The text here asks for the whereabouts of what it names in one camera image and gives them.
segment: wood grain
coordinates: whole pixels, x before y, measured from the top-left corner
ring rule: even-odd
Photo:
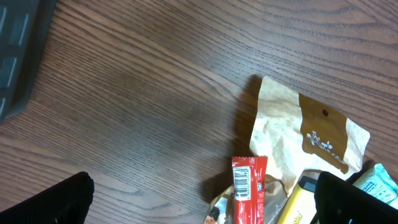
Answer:
[[[397,17],[392,0],[59,0],[32,99],[0,126],[0,209],[89,169],[107,195],[88,222],[201,222],[249,154],[263,76],[366,128],[398,177]]]

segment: snack wrapper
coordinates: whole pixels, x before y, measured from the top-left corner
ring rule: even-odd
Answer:
[[[272,206],[265,205],[265,223],[277,221],[303,171],[328,171],[344,180],[360,171],[369,138],[331,106],[263,78],[250,150],[268,157],[266,202]]]
[[[236,224],[263,224],[267,157],[233,157]]]
[[[398,186],[382,164],[366,171],[353,185],[380,201],[398,209]]]
[[[234,224],[234,186],[228,187],[210,203],[204,224]]]

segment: printed logo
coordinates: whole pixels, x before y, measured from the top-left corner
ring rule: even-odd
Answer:
[[[293,224],[299,224],[301,219],[303,218],[303,216],[300,214],[300,212],[297,212],[298,215],[296,217],[294,217],[293,219]]]
[[[338,161],[343,162],[337,155],[335,155],[335,153],[331,152],[333,146],[330,144],[330,141],[327,141],[326,143],[321,142],[321,138],[317,136],[316,131],[312,131],[312,135],[310,133],[307,133],[307,139],[311,141],[311,144],[313,146],[325,150],[327,153],[331,154]]]

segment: black object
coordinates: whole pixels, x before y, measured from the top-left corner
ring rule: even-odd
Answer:
[[[317,180],[307,176],[302,176],[298,182],[298,185],[304,190],[311,191],[312,193],[314,193],[315,187],[317,186]]]
[[[216,206],[214,206],[214,207],[210,210],[210,212],[209,212],[209,214],[208,214],[208,216],[214,218],[214,220],[216,220],[216,221],[218,220],[219,215],[220,215],[220,209],[219,209],[218,207],[216,207]]]
[[[315,187],[320,224],[398,223],[398,210],[329,172],[322,172]]]
[[[80,172],[1,212],[0,223],[84,224],[93,193],[93,180]]]
[[[56,0],[0,0],[0,121],[30,98]]]

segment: crumpled plastic wrapper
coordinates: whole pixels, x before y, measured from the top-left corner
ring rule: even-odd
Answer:
[[[353,185],[380,201],[398,209],[398,185],[391,179],[382,164],[366,171]]]
[[[265,223],[275,223],[305,170],[347,179],[362,168],[370,134],[334,108],[265,77],[250,150],[267,156]]]
[[[234,186],[228,187],[210,203],[204,224],[234,224]]]

